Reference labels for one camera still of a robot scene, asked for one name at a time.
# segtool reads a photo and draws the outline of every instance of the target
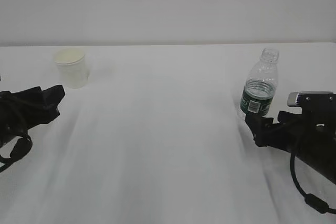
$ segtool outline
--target white tablecloth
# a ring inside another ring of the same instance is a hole
[[[336,44],[83,47],[89,84],[0,174],[3,224],[335,223],[304,204],[289,154],[257,148],[238,119],[248,71],[280,50],[269,115],[299,90],[336,91]],[[59,84],[61,47],[0,48],[1,90]],[[1,153],[13,146],[9,143]],[[336,207],[336,186],[297,161],[303,188]]]

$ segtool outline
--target black cable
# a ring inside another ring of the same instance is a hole
[[[0,173],[2,173],[4,170],[8,169],[13,163],[9,164],[4,164],[3,166],[0,167]]]
[[[314,194],[307,194],[302,187],[300,186],[298,179],[296,177],[295,173],[295,156],[298,149],[299,144],[301,143],[301,140],[303,140],[306,135],[308,135],[309,131],[306,131],[306,134],[304,134],[296,143],[295,146],[290,154],[290,174],[293,179],[294,185],[301,193],[301,195],[304,197],[304,201],[307,205],[314,208],[316,211],[320,212],[321,214],[324,214],[326,212],[336,215],[336,209],[329,208],[328,203],[320,199],[319,197],[315,196]]]

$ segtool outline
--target water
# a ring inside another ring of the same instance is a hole
[[[268,100],[274,97],[276,87],[269,82],[250,79],[246,82],[244,90],[252,98]],[[245,119],[245,113],[241,110],[240,105],[238,107],[238,115],[243,120]]]

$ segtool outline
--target white paper cup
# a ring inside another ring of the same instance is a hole
[[[85,64],[85,53],[78,48],[67,48],[54,55],[54,62],[65,86],[79,89],[88,83],[89,72]]]

